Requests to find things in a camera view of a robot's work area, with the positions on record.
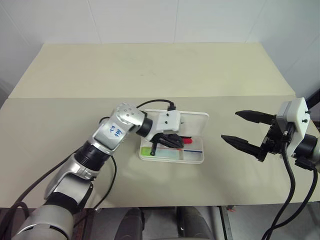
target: table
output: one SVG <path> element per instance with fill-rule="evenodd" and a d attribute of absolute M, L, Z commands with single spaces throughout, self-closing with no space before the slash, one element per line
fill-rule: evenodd
<path fill-rule="evenodd" d="M 290 185 L 279 156 L 269 154 L 261 163 L 220 138 L 234 135 L 260 145 L 269 127 L 234 113 L 276 114 L 283 101 L 295 97 L 260 44 L 80 44 L 44 45 L 0 110 L 0 207 L 9 207 L 34 180 L 81 146 L 117 104 L 160 97 L 174 101 L 181 111 L 210 115 L 203 134 L 204 162 L 143 161 L 138 157 L 140 138 L 132 134 L 114 155 L 118 175 L 101 207 L 284 202 Z M 164 109 L 166 104 L 145 107 Z M 313 123 L 308 133 L 319 137 Z M 292 202 L 301 202 L 312 173 L 292 168 Z M 113 164 L 107 161 L 87 207 L 105 194 L 112 175 Z M 44 202 L 52 177 L 27 196 L 30 208 Z M 311 201 L 319 200 L 317 186 Z"/>

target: green object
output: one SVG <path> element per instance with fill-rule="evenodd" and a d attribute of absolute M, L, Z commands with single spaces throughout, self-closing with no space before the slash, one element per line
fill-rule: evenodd
<path fill-rule="evenodd" d="M 151 156 L 151 147 L 149 146 L 143 146 L 141 147 L 140 153 L 142 156 Z"/>

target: silver robot arm segment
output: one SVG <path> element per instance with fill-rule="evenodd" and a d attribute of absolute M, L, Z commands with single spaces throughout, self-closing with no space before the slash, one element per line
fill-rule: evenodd
<path fill-rule="evenodd" d="M 128 103 L 121 103 L 109 119 L 60 168 L 46 188 L 45 204 L 26 219 L 14 240 L 70 240 L 73 214 L 81 211 L 93 190 L 92 181 L 105 161 L 129 133 L 146 137 L 153 121 Z"/>

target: black cable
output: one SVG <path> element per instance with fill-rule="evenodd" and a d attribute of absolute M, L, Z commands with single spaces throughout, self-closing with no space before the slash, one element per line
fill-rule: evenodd
<path fill-rule="evenodd" d="M 9 237 L 9 239 L 11 238 L 11 231 L 9 232 L 9 235 L 8 235 L 7 229 L 10 227 L 18 207 L 22 208 L 25 219 L 27 219 L 29 217 L 30 214 L 29 214 L 29 209 L 28 209 L 27 205 L 22 201 L 15 202 L 9 208 L 9 210 L 6 212 L 6 214 L 4 215 L 4 217 L 3 217 L 2 221 L 1 221 L 1 224 L 0 224 L 0 239 L 8 238 L 8 237 Z"/>
<path fill-rule="evenodd" d="M 13 220 L 15 218 L 15 214 L 17 211 L 17 207 L 16 204 L 22 204 L 22 209 L 26 208 L 28 209 L 27 205 L 22 202 L 23 199 L 43 180 L 45 179 L 48 175 L 50 175 L 53 171 L 55 171 L 57 168 L 59 168 L 61 165 L 63 165 L 68 159 L 69 157 L 74 154 L 77 150 L 75 150 L 73 153 L 71 153 L 69 156 L 67 156 L 63 161 L 61 161 L 60 163 L 58 163 L 56 166 L 54 166 L 53 168 L 51 168 L 49 171 L 47 171 L 44 175 L 42 175 L 39 179 L 37 179 L 34 183 L 32 183 L 18 198 L 17 200 L 14 202 L 14 204 L 10 207 L 9 211 L 10 212 L 10 217 L 7 217 L 6 219 L 2 219 L 1 223 L 0 223 L 0 229 L 2 230 L 2 226 L 3 227 L 3 233 L 1 234 L 0 231 L 0 239 L 2 239 L 4 237 L 5 240 L 8 240 L 11 238 L 11 234 L 12 234 L 12 228 L 13 228 Z"/>
<path fill-rule="evenodd" d="M 50 175 L 54 170 L 59 168 L 61 165 L 63 165 L 72 154 L 74 154 L 76 151 L 78 151 L 80 147 L 75 150 L 73 153 L 71 153 L 69 156 L 67 156 L 62 162 L 58 163 L 56 166 L 51 168 L 49 171 L 47 171 L 45 174 L 43 174 L 38 180 L 36 180 L 34 183 L 32 183 L 18 198 L 15 202 L 22 202 L 22 200 L 34 189 L 43 179 L 45 179 L 48 175 Z"/>
<path fill-rule="evenodd" d="M 271 231 L 281 228 L 285 225 L 287 225 L 288 223 L 290 223 L 292 220 L 294 220 L 301 212 L 302 210 L 306 207 L 307 203 L 309 202 L 312 194 L 314 193 L 316 186 L 317 186 L 317 182 L 318 182 L 318 171 L 316 168 L 313 169 L 313 180 L 312 180 L 312 184 L 310 186 L 310 189 L 307 193 L 307 195 L 305 196 L 305 199 L 303 200 L 303 202 L 301 203 L 301 205 L 299 206 L 299 208 L 294 212 L 294 214 L 292 214 L 287 220 L 275 225 L 273 228 L 269 228 L 266 232 L 265 235 L 263 236 L 267 236 Z"/>
<path fill-rule="evenodd" d="M 295 180 L 294 173 L 292 172 L 292 169 L 291 169 L 291 166 L 290 166 L 290 163 L 289 163 L 289 159 L 288 159 L 288 155 L 287 155 L 287 146 L 288 146 L 287 142 L 284 142 L 282 144 L 282 158 L 283 158 L 285 169 L 286 169 L 286 171 L 287 171 L 287 173 L 289 175 L 289 178 L 290 178 L 290 191 L 289 191 L 288 197 L 286 198 L 284 204 L 282 205 L 282 207 L 280 208 L 279 212 L 277 213 L 277 215 L 275 216 L 275 218 L 273 220 L 273 223 L 272 223 L 272 225 L 270 227 L 271 230 L 269 232 L 266 231 L 261 240 L 264 240 L 265 238 L 267 240 L 270 239 L 271 234 L 273 232 L 273 228 L 277 224 L 280 216 L 282 215 L 282 213 L 284 212 L 286 207 L 289 205 L 289 203 L 290 203 L 290 201 L 291 201 L 291 199 L 292 199 L 292 197 L 294 196 L 294 193 L 295 193 L 296 180 Z"/>
<path fill-rule="evenodd" d="M 140 108 L 146 104 L 150 104 L 150 103 L 154 103 L 154 102 L 165 102 L 165 103 L 169 103 L 169 108 L 168 108 L 168 111 L 169 110 L 175 110 L 176 107 L 175 107 L 175 104 L 173 101 L 170 101 L 170 100 L 166 100 L 166 99 L 154 99 L 154 100 L 150 100 L 150 101 L 145 101 L 143 103 L 141 103 L 140 105 L 136 106 L 136 108 Z"/>
<path fill-rule="evenodd" d="M 99 120 L 99 124 L 100 124 L 103 120 L 109 119 L 109 118 L 110 118 L 109 116 L 104 116 L 103 118 L 101 118 L 101 119 Z"/>
<path fill-rule="evenodd" d="M 95 209 L 97 207 L 99 207 L 99 205 L 108 197 L 109 193 L 111 192 L 112 190 L 112 187 L 114 186 L 114 183 L 115 183 L 115 180 L 116 180 L 116 176 L 117 176 L 117 164 L 116 164 L 116 160 L 114 158 L 114 156 L 111 156 L 112 158 L 112 162 L 113 162 L 113 165 L 114 165 L 114 173 L 113 173 L 113 178 L 112 178 L 112 181 L 111 181 L 111 184 L 109 186 L 109 189 L 108 191 L 105 193 L 105 195 L 101 198 L 101 200 L 93 207 L 93 209 L 91 210 L 88 210 L 88 212 L 86 213 L 85 216 L 83 216 L 82 218 L 80 218 L 79 221 L 77 221 L 73 227 L 75 228 L 78 224 L 80 224 L 83 220 L 87 219 L 87 217 L 89 217 L 89 215 L 93 214 L 95 212 Z"/>

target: white wall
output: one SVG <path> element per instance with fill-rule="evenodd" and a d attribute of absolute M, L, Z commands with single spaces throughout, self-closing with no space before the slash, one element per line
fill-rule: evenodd
<path fill-rule="evenodd" d="M 4 104 L 5 100 L 8 97 L 8 93 L 5 92 L 2 88 L 0 88 L 0 107 Z"/>
<path fill-rule="evenodd" d="M 261 42 L 308 97 L 320 88 L 319 14 L 320 0 L 0 0 L 0 88 L 10 93 L 42 43 Z"/>
<path fill-rule="evenodd" d="M 311 118 L 313 121 L 320 122 L 320 102 L 311 108 Z"/>

